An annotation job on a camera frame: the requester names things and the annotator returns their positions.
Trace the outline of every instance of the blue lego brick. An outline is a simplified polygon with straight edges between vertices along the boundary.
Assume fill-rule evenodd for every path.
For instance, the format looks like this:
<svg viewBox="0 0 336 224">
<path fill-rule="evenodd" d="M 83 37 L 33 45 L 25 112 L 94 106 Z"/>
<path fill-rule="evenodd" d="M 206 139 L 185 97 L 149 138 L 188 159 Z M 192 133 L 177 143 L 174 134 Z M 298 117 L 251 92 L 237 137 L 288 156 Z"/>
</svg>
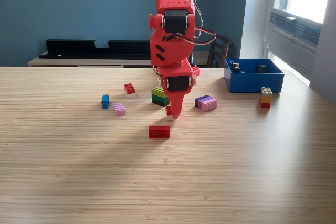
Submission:
<svg viewBox="0 0 336 224">
<path fill-rule="evenodd" d="M 105 94 L 101 98 L 101 107 L 103 108 L 103 110 L 107 110 L 109 108 L 109 105 L 110 105 L 109 95 Z"/>
<path fill-rule="evenodd" d="M 202 100 L 202 99 L 204 99 L 204 98 L 208 98 L 208 97 L 210 97 L 210 96 L 205 95 L 205 96 L 203 96 L 203 97 L 196 98 L 196 99 L 195 99 L 195 107 L 198 108 L 198 101 L 200 101 L 200 100 Z"/>
<path fill-rule="evenodd" d="M 238 63 L 241 73 L 234 73 L 230 61 Z M 257 66 L 267 66 L 266 73 L 257 73 Z M 260 93 L 262 87 L 280 93 L 285 74 L 268 59 L 226 59 L 224 79 L 230 92 Z"/>
</svg>

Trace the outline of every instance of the wire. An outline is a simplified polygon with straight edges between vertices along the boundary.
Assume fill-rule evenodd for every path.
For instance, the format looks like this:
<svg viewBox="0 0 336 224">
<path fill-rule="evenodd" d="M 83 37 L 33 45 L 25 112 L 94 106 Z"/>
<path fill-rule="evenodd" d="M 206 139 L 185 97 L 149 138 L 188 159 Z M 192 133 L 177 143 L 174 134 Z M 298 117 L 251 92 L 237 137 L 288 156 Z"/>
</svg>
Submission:
<svg viewBox="0 0 336 224">
<path fill-rule="evenodd" d="M 164 41 L 168 41 L 172 38 L 180 38 L 190 44 L 194 44 L 194 45 L 199 45 L 199 46 L 204 46 L 204 45 L 207 45 L 207 44 L 210 44 L 211 42 L 213 42 L 216 38 L 217 38 L 217 34 L 212 32 L 212 31 L 209 31 L 207 29 L 204 29 L 198 25 L 196 25 L 195 27 L 196 30 L 200 31 L 200 32 L 204 32 L 204 33 L 207 33 L 207 34 L 211 34 L 213 37 L 210 39 L 210 40 L 207 40 L 207 41 L 203 41 L 203 42 L 198 42 L 198 41 L 194 41 L 194 40 L 191 40 L 191 39 L 187 39 L 185 37 L 182 36 L 182 34 L 169 34 L 168 36 L 166 36 L 164 38 Z"/>
<path fill-rule="evenodd" d="M 193 1 L 194 1 L 194 5 L 195 5 L 195 8 L 196 8 L 198 14 L 200 15 L 200 19 L 201 19 L 201 23 L 202 23 L 201 28 L 202 28 L 203 25 L 204 25 L 204 22 L 203 22 L 203 19 L 202 19 L 202 12 L 201 12 L 201 9 L 199 8 L 198 4 L 197 4 L 197 1 L 196 0 L 193 0 Z M 199 31 L 198 36 L 196 36 L 195 38 L 198 39 L 198 38 L 200 38 L 200 36 L 201 36 L 201 31 Z"/>
<path fill-rule="evenodd" d="M 153 67 L 153 70 L 156 74 L 160 75 L 161 73 L 159 73 L 156 69 L 155 69 L 155 66 L 152 66 Z"/>
</svg>

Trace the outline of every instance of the red lego brick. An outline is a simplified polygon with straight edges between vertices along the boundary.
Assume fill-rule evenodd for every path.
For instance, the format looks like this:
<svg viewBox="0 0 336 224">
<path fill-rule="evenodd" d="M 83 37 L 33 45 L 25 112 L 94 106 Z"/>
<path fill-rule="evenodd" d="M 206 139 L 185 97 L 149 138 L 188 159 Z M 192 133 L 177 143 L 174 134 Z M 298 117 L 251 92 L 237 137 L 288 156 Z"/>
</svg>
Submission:
<svg viewBox="0 0 336 224">
<path fill-rule="evenodd" d="M 264 109 L 269 109 L 271 107 L 271 104 L 269 104 L 269 103 L 262 103 L 261 98 L 259 100 L 259 103 L 260 103 L 260 107 L 262 107 Z"/>
<path fill-rule="evenodd" d="M 199 76 L 201 74 L 201 69 L 197 66 L 193 67 L 193 76 Z"/>
<path fill-rule="evenodd" d="M 135 94 L 135 88 L 133 87 L 132 84 L 125 84 L 124 89 L 126 94 Z"/>
<path fill-rule="evenodd" d="M 149 138 L 170 138 L 169 126 L 150 126 Z"/>
</svg>

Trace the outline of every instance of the lego brick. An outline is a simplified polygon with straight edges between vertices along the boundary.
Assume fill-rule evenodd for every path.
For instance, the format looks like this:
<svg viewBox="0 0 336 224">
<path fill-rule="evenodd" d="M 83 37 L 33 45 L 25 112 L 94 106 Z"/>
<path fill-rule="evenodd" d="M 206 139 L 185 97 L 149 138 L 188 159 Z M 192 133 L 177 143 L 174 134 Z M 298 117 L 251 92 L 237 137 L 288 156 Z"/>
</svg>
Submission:
<svg viewBox="0 0 336 224">
<path fill-rule="evenodd" d="M 203 103 L 203 102 L 206 102 L 206 101 L 208 101 L 208 100 L 211 100 L 211 99 L 213 99 L 213 98 L 212 98 L 212 97 L 207 97 L 207 98 L 204 98 L 204 99 L 199 100 L 199 101 L 198 101 L 198 105 L 197 105 L 197 107 L 198 107 L 199 109 L 201 109 L 202 103 Z"/>
<path fill-rule="evenodd" d="M 261 88 L 261 95 L 260 95 L 260 100 L 262 103 L 269 103 L 271 104 L 272 102 L 272 91 L 270 88 Z"/>
<path fill-rule="evenodd" d="M 267 73 L 268 66 L 267 65 L 257 65 L 256 73 Z"/>
<path fill-rule="evenodd" d="M 193 67 L 193 76 L 199 76 L 201 74 L 201 69 L 197 66 Z"/>
<path fill-rule="evenodd" d="M 158 97 L 158 96 L 156 96 L 156 95 L 152 95 L 152 99 L 154 99 L 154 100 L 157 100 L 157 101 L 159 101 L 159 102 L 169 102 L 169 99 L 168 99 L 168 97 L 166 97 L 166 98 L 162 98 L 162 97 Z"/>
<path fill-rule="evenodd" d="M 110 105 L 109 95 L 104 94 L 101 98 L 101 107 L 103 108 L 103 110 L 107 110 L 109 108 L 109 105 Z"/>
<path fill-rule="evenodd" d="M 125 109 L 121 103 L 115 103 L 113 108 L 117 116 L 125 115 Z"/>
<path fill-rule="evenodd" d="M 125 84 L 124 85 L 124 89 L 125 89 L 126 94 L 134 94 L 135 93 L 135 88 L 130 83 L 129 84 Z"/>
<path fill-rule="evenodd" d="M 260 107 L 264 108 L 264 109 L 269 109 L 271 107 L 271 104 L 270 103 L 262 103 L 261 102 L 261 98 L 259 100 L 259 103 L 260 103 Z"/>
<path fill-rule="evenodd" d="M 134 94 L 127 94 L 127 93 L 126 93 L 126 98 L 127 98 L 127 99 L 135 98 L 135 96 L 136 96 L 135 93 L 134 93 Z"/>
<path fill-rule="evenodd" d="M 166 98 L 167 96 L 164 94 L 164 91 L 162 88 L 156 87 L 154 89 L 152 89 L 152 94 L 157 96 L 157 97 L 161 97 L 161 98 Z"/>
<path fill-rule="evenodd" d="M 169 126 L 150 126 L 149 138 L 170 138 Z"/>
<path fill-rule="evenodd" d="M 203 96 L 203 97 L 196 98 L 196 99 L 195 99 L 195 107 L 198 108 L 198 101 L 199 101 L 199 100 L 204 99 L 204 98 L 207 98 L 207 97 L 210 97 L 210 96 L 205 95 L 205 96 Z"/>
<path fill-rule="evenodd" d="M 156 105 L 159 105 L 159 106 L 161 106 L 161 107 L 166 107 L 166 106 L 169 105 L 169 102 L 159 102 L 159 101 L 154 100 L 154 99 L 152 99 L 152 103 L 154 103 L 154 104 L 156 104 Z"/>
<path fill-rule="evenodd" d="M 216 99 L 212 98 L 210 100 L 202 102 L 201 110 L 202 111 L 210 111 L 210 110 L 213 110 L 213 109 L 217 108 L 217 106 L 218 106 L 218 101 Z"/>
</svg>

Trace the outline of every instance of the green lego brick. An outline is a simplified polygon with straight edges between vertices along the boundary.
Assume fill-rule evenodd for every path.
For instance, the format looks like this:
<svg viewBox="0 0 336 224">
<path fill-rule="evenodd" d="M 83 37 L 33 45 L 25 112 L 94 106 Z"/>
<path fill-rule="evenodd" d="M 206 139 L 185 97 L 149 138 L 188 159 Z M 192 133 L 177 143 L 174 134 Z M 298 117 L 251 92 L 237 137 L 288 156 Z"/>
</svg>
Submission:
<svg viewBox="0 0 336 224">
<path fill-rule="evenodd" d="M 161 107 L 167 107 L 169 105 L 169 102 L 159 102 L 157 100 L 152 99 L 152 103 L 159 105 Z"/>
<path fill-rule="evenodd" d="M 157 97 L 161 97 L 161 98 L 166 98 L 167 96 L 164 94 L 164 91 L 162 88 L 156 87 L 154 89 L 152 89 L 152 94 L 157 96 Z"/>
<path fill-rule="evenodd" d="M 158 96 L 156 96 L 156 95 L 152 95 L 152 99 L 157 100 L 157 101 L 159 101 L 159 102 L 163 102 L 163 103 L 165 103 L 165 102 L 169 102 L 168 97 L 166 97 L 166 98 L 162 98 L 162 97 L 158 97 Z"/>
</svg>

